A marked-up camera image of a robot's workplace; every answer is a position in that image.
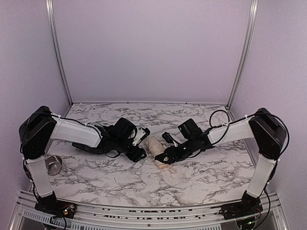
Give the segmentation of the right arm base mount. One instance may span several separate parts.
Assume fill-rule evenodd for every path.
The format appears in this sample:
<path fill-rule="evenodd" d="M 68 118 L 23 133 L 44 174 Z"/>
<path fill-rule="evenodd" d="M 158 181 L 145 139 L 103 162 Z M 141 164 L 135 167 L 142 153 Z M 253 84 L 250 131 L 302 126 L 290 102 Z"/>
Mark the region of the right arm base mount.
<path fill-rule="evenodd" d="M 228 220 L 261 213 L 262 211 L 260 198 L 252 197 L 245 192 L 240 201 L 222 205 L 219 214 L 223 215 L 225 220 Z"/>

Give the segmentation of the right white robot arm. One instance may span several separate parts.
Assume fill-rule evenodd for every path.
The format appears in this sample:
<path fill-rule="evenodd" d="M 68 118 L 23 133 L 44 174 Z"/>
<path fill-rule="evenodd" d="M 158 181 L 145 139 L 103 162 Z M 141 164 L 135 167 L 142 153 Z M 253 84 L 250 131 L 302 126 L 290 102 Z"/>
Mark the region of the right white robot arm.
<path fill-rule="evenodd" d="M 253 138 L 259 148 L 259 158 L 250 183 L 242 195 L 242 202 L 255 203 L 272 179 L 280 156 L 290 142 L 289 130 L 278 116 L 266 108 L 225 125 L 210 126 L 203 131 L 193 119 L 178 126 L 183 143 L 174 143 L 155 157 L 161 163 L 172 164 L 192 156 L 196 151 L 204 152 L 228 142 Z"/>

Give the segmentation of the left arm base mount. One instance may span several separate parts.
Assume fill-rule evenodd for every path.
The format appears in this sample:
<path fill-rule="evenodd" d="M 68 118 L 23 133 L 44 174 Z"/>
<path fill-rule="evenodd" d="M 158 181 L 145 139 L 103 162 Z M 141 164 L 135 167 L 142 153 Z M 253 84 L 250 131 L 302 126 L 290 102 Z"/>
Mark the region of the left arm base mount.
<path fill-rule="evenodd" d="M 75 203 L 61 201 L 54 197 L 39 198 L 35 204 L 35 210 L 73 219 L 77 205 Z"/>

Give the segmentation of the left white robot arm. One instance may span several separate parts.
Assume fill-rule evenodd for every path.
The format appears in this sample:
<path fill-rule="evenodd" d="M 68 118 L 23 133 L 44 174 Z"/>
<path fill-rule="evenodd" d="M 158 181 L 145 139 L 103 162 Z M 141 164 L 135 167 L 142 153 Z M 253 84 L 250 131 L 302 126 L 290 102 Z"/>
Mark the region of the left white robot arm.
<path fill-rule="evenodd" d="M 116 152 L 131 161 L 138 162 L 147 155 L 139 144 L 150 134 L 148 128 L 137 128 L 121 117 L 114 125 L 81 123 L 72 118 L 61 117 L 41 106 L 19 127 L 20 152 L 24 156 L 30 180 L 36 187 L 39 198 L 51 198 L 52 189 L 45 164 L 45 150 L 50 140 L 70 142 L 74 147 L 92 153 Z"/>

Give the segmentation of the beige and black folding umbrella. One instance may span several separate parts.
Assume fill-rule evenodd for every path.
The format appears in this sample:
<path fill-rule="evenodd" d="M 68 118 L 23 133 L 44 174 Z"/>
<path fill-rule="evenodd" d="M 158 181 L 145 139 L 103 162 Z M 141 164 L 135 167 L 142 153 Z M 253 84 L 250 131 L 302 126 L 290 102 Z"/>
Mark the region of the beige and black folding umbrella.
<path fill-rule="evenodd" d="M 155 158 L 156 156 L 162 154 L 166 146 L 161 144 L 159 140 L 152 135 L 149 135 L 145 140 L 144 143 L 148 149 L 148 151 L 152 154 L 152 156 Z M 154 160 L 154 163 L 160 170 L 169 170 L 171 173 L 176 173 L 176 170 L 173 169 L 169 164 L 162 163 L 158 160 Z"/>

